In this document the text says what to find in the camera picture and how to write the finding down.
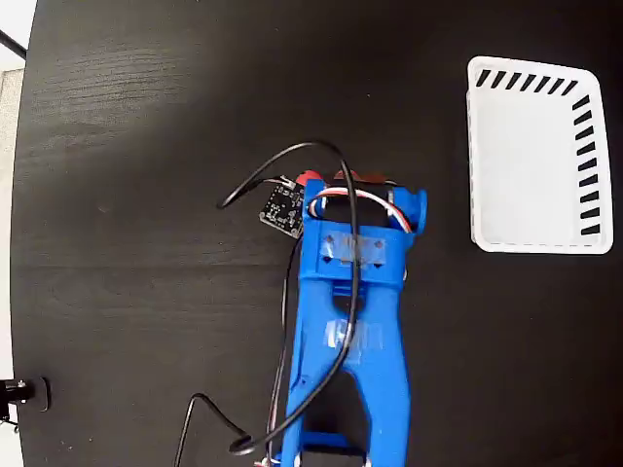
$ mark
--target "wood grain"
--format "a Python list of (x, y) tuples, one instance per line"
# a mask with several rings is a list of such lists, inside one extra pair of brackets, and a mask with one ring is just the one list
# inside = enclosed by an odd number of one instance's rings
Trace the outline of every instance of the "wood grain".
[[(26, 467), (170, 465), (187, 397), (263, 427), (290, 240), (264, 194), (215, 202), (272, 152), (335, 141), (358, 170), (428, 190), (402, 300), (409, 465), (623, 463), (623, 237), (599, 258), (488, 255), (470, 241), (466, 64), (587, 68), (622, 196), (621, 7), (549, 1), (40, 1), (12, 221)], [(330, 171), (318, 152), (278, 168)], [(615, 225), (621, 220), (615, 210)], [(245, 465), (198, 415), (184, 465)]]

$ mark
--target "blue robotic arm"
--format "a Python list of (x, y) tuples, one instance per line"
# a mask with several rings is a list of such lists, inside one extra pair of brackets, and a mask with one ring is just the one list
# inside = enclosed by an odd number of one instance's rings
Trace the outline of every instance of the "blue robotic arm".
[[(310, 180), (304, 206), (324, 188), (322, 180)], [(359, 296), (364, 305), (343, 366), (356, 380), (365, 405), (370, 425), (366, 465), (371, 467), (400, 467), (406, 460), (411, 402), (398, 310), (406, 277), (406, 254), (423, 231), (427, 206), (425, 191), (411, 194), (395, 187), (391, 196), (416, 229), (405, 233), (397, 223), (386, 228), (360, 226)], [(334, 305), (334, 297), (351, 295), (350, 225), (312, 217), (307, 209), (303, 222), (287, 413), (305, 400), (335, 361), (347, 321)], [(300, 417), (285, 432), (281, 453), (284, 467), (301, 464), (301, 454), (308, 445), (347, 447), (340, 435), (306, 432), (303, 426)]]

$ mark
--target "white plastic basket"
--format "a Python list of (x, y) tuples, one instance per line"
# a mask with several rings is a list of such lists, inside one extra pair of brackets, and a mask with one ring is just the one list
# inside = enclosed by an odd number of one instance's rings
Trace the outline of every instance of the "white plastic basket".
[(612, 197), (591, 72), (476, 56), (467, 66), (472, 239), (485, 251), (603, 254)]

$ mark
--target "wire bundle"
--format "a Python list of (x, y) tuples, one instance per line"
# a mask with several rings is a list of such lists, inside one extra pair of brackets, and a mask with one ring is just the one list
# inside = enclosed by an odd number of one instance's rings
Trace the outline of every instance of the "wire bundle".
[(253, 171), (245, 180), (242, 181), (231, 193), (229, 193), (222, 201), (217, 204), (219, 209), (224, 209), (225, 207), (231, 205), (234, 201), (242, 197), (243, 195), (249, 193), (251, 190), (258, 187), (263, 182), (273, 182), (277, 183), (277, 179), (275, 178), (260, 178), (262, 172), (264, 172), (269, 166), (273, 165), (282, 157), (291, 154), (300, 149), (309, 148), (309, 147), (318, 147), (327, 150), (334, 158), (336, 158), (339, 163), (342, 172), (344, 173), (344, 177), (347, 183), (347, 187), (342, 190), (346, 190), (346, 194), (348, 195), (349, 208), (350, 208), (350, 230), (353, 238), (353, 248), (354, 248), (354, 261), (352, 262), (352, 281), (351, 281), (351, 298), (350, 298), (350, 306), (348, 310), (348, 324), (345, 332), (342, 348), (338, 353), (333, 365), (326, 373), (322, 381), (315, 387), (309, 394), (309, 396), (295, 409), (293, 410), (278, 426), (276, 425), (276, 412), (277, 412), (277, 400), (279, 388), (281, 385), (281, 378), (283, 375), (283, 365), (285, 362), (285, 329), (286, 329), (286, 318), (287, 318), (287, 296), (288, 296), (288, 279), (292, 266), (293, 259), (295, 257), (295, 253), (297, 250), (297, 246), (299, 242), (294, 245), (292, 249), (292, 253), (290, 254), (290, 261), (288, 263), (287, 271), (285, 278), (283, 280), (283, 291), (282, 291), (282, 302), (281, 302), (281, 324), (282, 324), (282, 348), (279, 355), (279, 362), (277, 365), (277, 371), (275, 374), (275, 382), (273, 385), (273, 395), (271, 397), (271, 407), (269, 412), (269, 419), (267, 422), (267, 432), (266, 434), (259, 437), (251, 437), (247, 434), (246, 431), (239, 428), (235, 423), (233, 423), (228, 417), (226, 417), (223, 412), (212, 402), (212, 400), (206, 396), (205, 394), (196, 393), (194, 394), (188, 404), (188, 409), (186, 411), (186, 417), (184, 419), (184, 425), (182, 427), (182, 433), (180, 436), (180, 440), (177, 446), (177, 453), (175, 454), (174, 467), (179, 467), (182, 453), (184, 450), (184, 445), (186, 442), (186, 436), (188, 434), (188, 428), (190, 425), (191, 416), (193, 413), (193, 408), (195, 407), (195, 403), (197, 401), (204, 402), (216, 415), (217, 417), (230, 428), (237, 436), (238, 439), (233, 441), (230, 444), (229, 452), (234, 455), (246, 455), (254, 450), (256, 450), (260, 446), (264, 446), (266, 449), (266, 463), (271, 466), (273, 462), (272, 456), (272, 446), (273, 439), (283, 433), (294, 421), (296, 421), (303, 412), (310, 406), (312, 401), (318, 396), (318, 394), (329, 384), (329, 382), (335, 377), (338, 371), (342, 368), (344, 361), (348, 356), (348, 350), (350, 349), (350, 345), (352, 344), (352, 339), (354, 336), (354, 330), (356, 325), (356, 311), (357, 311), (357, 298), (359, 293), (359, 279), (360, 279), (360, 271), (361, 271), (361, 257), (359, 252), (359, 226), (357, 221), (357, 192), (354, 188), (354, 182), (352, 180), (352, 174), (350, 171), (350, 167), (344, 159), (344, 156), (340, 149), (332, 143), (326, 141), (306, 141), (302, 143), (298, 143), (292, 145), (279, 153), (273, 155), (267, 161), (262, 163), (255, 171)]
[[(400, 224), (400, 227), (402, 228), (402, 230), (405, 231), (407, 234), (409, 234), (412, 231), (411, 225), (409, 224), (409, 221), (407, 220), (407, 216), (404, 215), (404, 213), (400, 210), (400, 208), (398, 208), (398, 206), (396, 206), (395, 204), (392, 204), (389, 201), (386, 201), (385, 199), (381, 197), (378, 197), (377, 195), (373, 193), (366, 192), (364, 190), (355, 190), (355, 192), (359, 198), (370, 199), (380, 204), (382, 207), (384, 207), (387, 210), (387, 212), (391, 216), (393, 216), (396, 219), (396, 221), (398, 221), (398, 224)], [(310, 204), (308, 205), (308, 211), (310, 212), (310, 215), (312, 217), (318, 217), (316, 214), (315, 206), (319, 200), (321, 200), (322, 198), (329, 198), (329, 197), (345, 197), (347, 195), (348, 195), (348, 190), (346, 188), (343, 188), (343, 187), (326, 188), (322, 190), (320, 193), (318, 193), (310, 201)]]

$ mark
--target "white cable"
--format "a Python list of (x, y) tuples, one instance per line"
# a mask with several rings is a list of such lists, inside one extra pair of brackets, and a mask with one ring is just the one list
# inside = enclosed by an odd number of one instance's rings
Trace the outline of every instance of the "white cable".
[[(273, 464), (275, 464), (275, 465), (278, 465), (278, 464), (280, 464), (281, 462), (280, 462), (280, 461), (278, 461), (278, 460), (276, 460), (276, 459), (271, 459), (271, 463), (273, 463)], [(268, 465), (269, 465), (269, 459), (268, 459), (267, 457), (264, 457), (264, 458), (262, 459), (262, 461), (261, 461), (261, 462), (258, 462), (258, 461), (253, 462), (253, 465), (254, 465), (255, 467), (268, 467)]]
[(265, 178), (264, 180), (262, 180), (262, 182), (263, 183), (275, 183), (285, 188), (292, 188), (290, 183), (286, 182), (285, 180), (281, 180), (280, 178)]
[[(384, 207), (387, 210), (387, 212), (391, 213), (391, 215), (396, 219), (396, 221), (398, 221), (398, 224), (400, 224), (400, 227), (402, 228), (403, 231), (405, 231), (406, 233), (411, 232), (411, 226), (409, 225), (409, 221), (405, 219), (400, 209), (398, 209), (394, 204), (391, 204), (390, 202), (387, 202), (385, 199), (380, 198), (370, 192), (365, 192), (363, 190), (355, 190), (355, 192), (357, 193), (357, 196), (360, 198), (371, 199), (372, 201), (380, 204), (382, 207)], [(325, 197), (325, 196), (329, 197), (329, 196), (347, 196), (347, 195), (348, 195), (347, 188), (332, 187), (332, 188), (326, 188), (322, 190), (320, 193), (318, 193), (317, 196), (318, 197)], [(315, 212), (315, 204), (317, 201), (318, 201), (318, 198), (314, 199), (310, 203), (310, 214), (312, 215), (312, 217), (317, 217), (317, 214)]]

